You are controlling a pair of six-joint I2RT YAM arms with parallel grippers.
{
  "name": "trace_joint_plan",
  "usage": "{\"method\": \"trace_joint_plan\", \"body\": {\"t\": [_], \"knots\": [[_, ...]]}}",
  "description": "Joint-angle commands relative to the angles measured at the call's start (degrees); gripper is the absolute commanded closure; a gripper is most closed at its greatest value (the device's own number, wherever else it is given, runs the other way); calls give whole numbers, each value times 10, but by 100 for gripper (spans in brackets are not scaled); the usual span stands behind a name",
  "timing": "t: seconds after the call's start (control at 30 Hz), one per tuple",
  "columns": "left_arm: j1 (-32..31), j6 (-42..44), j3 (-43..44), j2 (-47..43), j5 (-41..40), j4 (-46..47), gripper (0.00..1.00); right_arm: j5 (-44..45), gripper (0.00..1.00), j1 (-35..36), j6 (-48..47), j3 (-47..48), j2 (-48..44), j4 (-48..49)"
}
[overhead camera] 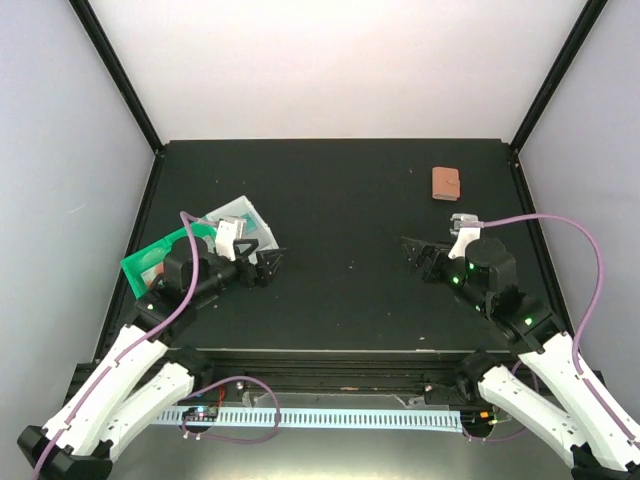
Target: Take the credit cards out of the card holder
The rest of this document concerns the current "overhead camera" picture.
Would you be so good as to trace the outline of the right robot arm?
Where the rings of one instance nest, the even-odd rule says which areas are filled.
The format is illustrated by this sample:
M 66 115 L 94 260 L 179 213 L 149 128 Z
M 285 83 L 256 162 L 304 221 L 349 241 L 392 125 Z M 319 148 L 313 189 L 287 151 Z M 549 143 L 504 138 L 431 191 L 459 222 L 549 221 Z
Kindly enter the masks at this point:
M 518 286 L 515 258 L 495 238 L 465 247 L 404 237 L 410 271 L 452 289 L 493 324 L 509 351 L 551 391 L 549 401 L 490 354 L 466 357 L 454 379 L 457 396 L 505 411 L 549 446 L 575 479 L 636 479 L 639 425 L 574 353 L 555 312 Z

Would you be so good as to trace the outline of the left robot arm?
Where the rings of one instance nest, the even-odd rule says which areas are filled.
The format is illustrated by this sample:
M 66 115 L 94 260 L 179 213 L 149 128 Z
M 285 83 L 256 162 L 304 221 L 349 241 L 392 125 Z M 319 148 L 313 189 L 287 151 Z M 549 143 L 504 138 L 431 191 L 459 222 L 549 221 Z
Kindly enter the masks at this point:
M 256 239 L 211 249 L 198 237 L 176 239 L 162 270 L 134 305 L 103 360 L 43 426 L 17 444 L 36 479 L 106 479 L 115 460 L 167 407 L 217 388 L 213 365 L 191 347 L 171 348 L 199 308 L 239 283 L 266 287 L 284 252 Z

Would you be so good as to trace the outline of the pink leather card holder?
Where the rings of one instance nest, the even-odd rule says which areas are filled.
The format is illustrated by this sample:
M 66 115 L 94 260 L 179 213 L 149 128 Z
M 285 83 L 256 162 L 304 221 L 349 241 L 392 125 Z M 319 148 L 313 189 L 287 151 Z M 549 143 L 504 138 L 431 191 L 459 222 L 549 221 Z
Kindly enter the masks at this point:
M 457 201 L 460 198 L 458 169 L 441 166 L 432 169 L 432 198 L 442 201 Z

